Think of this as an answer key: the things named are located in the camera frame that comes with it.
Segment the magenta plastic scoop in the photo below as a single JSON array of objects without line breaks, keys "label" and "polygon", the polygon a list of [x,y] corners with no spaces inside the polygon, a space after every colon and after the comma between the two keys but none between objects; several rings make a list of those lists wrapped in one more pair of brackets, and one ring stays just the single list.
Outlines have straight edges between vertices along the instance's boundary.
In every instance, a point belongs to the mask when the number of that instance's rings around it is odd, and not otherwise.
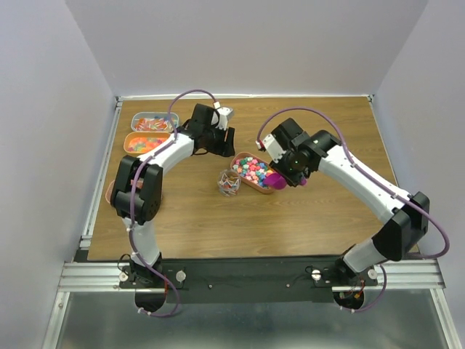
[{"label": "magenta plastic scoop", "polygon": [[282,176],[278,173],[270,174],[264,179],[264,184],[275,190],[283,190],[286,187],[296,188],[307,184],[308,177],[303,174],[294,174],[289,176]]}]

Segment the clear plastic jar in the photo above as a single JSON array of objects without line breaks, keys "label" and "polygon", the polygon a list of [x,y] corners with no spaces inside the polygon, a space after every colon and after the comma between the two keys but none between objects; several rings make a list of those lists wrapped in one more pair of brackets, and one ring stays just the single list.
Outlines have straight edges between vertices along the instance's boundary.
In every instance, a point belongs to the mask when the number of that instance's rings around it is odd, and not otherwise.
[{"label": "clear plastic jar", "polygon": [[221,171],[217,179],[219,192],[226,197],[235,196],[239,191],[240,184],[240,175],[231,169]]}]

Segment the pink tray of candies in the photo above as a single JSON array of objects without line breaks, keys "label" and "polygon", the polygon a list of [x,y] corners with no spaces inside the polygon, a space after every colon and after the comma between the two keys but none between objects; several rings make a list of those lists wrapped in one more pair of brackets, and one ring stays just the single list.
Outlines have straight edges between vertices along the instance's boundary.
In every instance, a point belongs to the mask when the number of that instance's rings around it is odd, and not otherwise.
[{"label": "pink tray of candies", "polygon": [[232,171],[237,172],[242,183],[263,194],[271,194],[275,191],[265,180],[273,173],[270,165],[254,154],[238,153],[230,163]]}]

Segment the pink tray of lollipops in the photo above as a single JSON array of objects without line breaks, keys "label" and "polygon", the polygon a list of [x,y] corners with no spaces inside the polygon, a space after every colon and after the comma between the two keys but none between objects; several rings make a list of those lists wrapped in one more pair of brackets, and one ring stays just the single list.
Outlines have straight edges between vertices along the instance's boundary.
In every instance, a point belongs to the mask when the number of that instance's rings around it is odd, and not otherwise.
[{"label": "pink tray of lollipops", "polygon": [[113,192],[114,180],[110,182],[105,192],[105,200],[110,204],[111,194]]}]

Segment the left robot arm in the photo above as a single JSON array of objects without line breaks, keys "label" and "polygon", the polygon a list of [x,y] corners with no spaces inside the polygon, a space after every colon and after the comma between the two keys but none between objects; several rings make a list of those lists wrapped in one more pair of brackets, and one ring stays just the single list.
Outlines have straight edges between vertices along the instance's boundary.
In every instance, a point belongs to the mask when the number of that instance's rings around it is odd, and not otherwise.
[{"label": "left robot arm", "polygon": [[232,108],[219,103],[211,107],[197,104],[191,118],[157,148],[121,159],[110,205],[124,222],[131,259],[139,265],[136,278],[143,286],[155,286],[161,278],[161,269],[156,265],[161,251],[154,218],[161,206],[164,175],[199,150],[225,158],[234,156],[235,129],[228,126],[233,114]]}]

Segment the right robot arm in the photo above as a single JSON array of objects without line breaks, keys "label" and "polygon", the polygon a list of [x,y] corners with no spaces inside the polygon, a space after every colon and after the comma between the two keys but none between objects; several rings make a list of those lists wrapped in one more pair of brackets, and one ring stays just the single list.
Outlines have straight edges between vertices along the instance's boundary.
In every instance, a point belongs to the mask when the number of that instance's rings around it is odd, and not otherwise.
[{"label": "right robot arm", "polygon": [[313,172],[321,172],[359,198],[382,223],[377,233],[338,258],[333,269],[339,283],[352,284],[364,270],[385,260],[400,261],[428,231],[429,198],[421,192],[411,195],[355,163],[330,132],[308,135],[289,118],[262,144],[272,159],[270,166],[287,185],[303,185]]}]

